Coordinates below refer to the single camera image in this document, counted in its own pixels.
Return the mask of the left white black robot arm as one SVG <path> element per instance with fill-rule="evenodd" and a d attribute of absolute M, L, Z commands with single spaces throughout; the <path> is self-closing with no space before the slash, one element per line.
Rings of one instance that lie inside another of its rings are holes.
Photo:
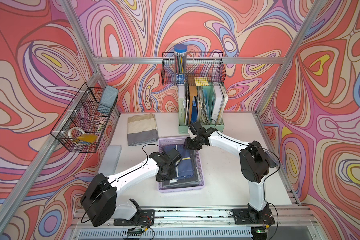
<path fill-rule="evenodd" d="M 148 178 L 155 177 L 159 183 L 175 178 L 181 160 L 179 151 L 172 148 L 167 152 L 153 152 L 140 164 L 121 173 L 107 177 L 97 174 L 81 199 L 93 227 L 99 227 L 110 219 L 137 222 L 142 214 L 141 207 L 133 199 L 118 201 L 118 196 Z"/>

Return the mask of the lilac perforated plastic basket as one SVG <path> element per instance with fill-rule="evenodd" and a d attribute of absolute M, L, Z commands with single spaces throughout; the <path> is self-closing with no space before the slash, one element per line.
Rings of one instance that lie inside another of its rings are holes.
<path fill-rule="evenodd" d="M 168 137 L 168 138 L 160 138 L 158 140 L 159 146 L 164 148 L 166 145 L 184 145 L 185 137 L 177 136 L 177 137 Z M 169 193 L 169 192 L 181 192 L 188 190 L 198 190 L 202 189 L 205 185 L 202 164 L 199 156 L 199 152 L 196 151 L 196 162 L 197 162 L 197 170 L 199 173 L 200 182 L 196 187 L 187 187 L 187 188 L 175 188 L 175 189 L 162 189 L 162 182 L 158 183 L 158 190 L 161 193 Z"/>

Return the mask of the beige grey striped cloth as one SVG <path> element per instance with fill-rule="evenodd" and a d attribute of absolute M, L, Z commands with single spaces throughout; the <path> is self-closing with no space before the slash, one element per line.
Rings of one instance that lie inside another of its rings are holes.
<path fill-rule="evenodd" d="M 136 115 L 128 118 L 128 146 L 138 146 L 156 142 L 159 138 L 154 114 Z"/>

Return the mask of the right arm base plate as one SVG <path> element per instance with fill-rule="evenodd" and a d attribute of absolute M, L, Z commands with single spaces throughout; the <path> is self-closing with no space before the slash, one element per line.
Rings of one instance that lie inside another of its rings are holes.
<path fill-rule="evenodd" d="M 236 225 L 273 225 L 276 223 L 272 211 L 265 207 L 261 211 L 253 208 L 246 209 L 232 209 L 231 215 L 234 218 Z"/>

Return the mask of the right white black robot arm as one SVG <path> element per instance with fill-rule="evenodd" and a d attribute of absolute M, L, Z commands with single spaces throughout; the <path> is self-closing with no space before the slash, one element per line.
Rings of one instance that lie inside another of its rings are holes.
<path fill-rule="evenodd" d="M 257 141 L 243 142 L 228 137 L 215 128 L 202 126 L 198 121 L 188 126 L 190 136 L 184 148 L 199 151 L 203 146 L 220 148 L 240 160 L 241 173 L 249 181 L 250 210 L 261 212 L 269 207 L 266 201 L 265 180 L 272 168 L 272 159 Z"/>

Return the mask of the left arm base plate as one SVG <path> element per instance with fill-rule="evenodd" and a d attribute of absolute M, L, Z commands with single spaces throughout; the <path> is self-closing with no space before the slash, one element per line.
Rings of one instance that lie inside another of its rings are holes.
<path fill-rule="evenodd" d="M 117 202 L 112 219 L 114 226 L 152 226 L 155 221 L 154 209 L 142 209 L 134 200 Z"/>

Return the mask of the navy cloth yellow stripe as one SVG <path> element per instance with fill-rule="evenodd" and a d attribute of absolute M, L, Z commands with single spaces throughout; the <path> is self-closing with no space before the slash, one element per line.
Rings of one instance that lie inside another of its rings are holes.
<path fill-rule="evenodd" d="M 194 177 L 194 165 L 193 160 L 191 159 L 191 152 L 188 149 L 185 149 L 183 145 L 166 145 L 164 146 L 164 150 L 168 152 L 172 148 L 175 148 L 180 155 L 182 156 L 182 159 L 179 163 L 177 163 L 176 166 L 176 174 L 177 179 L 188 179 Z"/>

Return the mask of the grey checked pillowcase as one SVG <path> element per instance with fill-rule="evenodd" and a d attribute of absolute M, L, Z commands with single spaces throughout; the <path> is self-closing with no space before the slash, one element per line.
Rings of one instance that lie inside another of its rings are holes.
<path fill-rule="evenodd" d="M 199 173 L 197 170 L 197 162 L 196 162 L 196 151 L 190 150 L 191 159 L 193 160 L 194 165 L 194 177 L 188 179 L 178 180 L 177 178 L 172 179 L 170 181 L 162 182 L 162 189 L 175 189 L 175 188 L 187 188 L 187 187 L 196 187 L 199 182 Z"/>

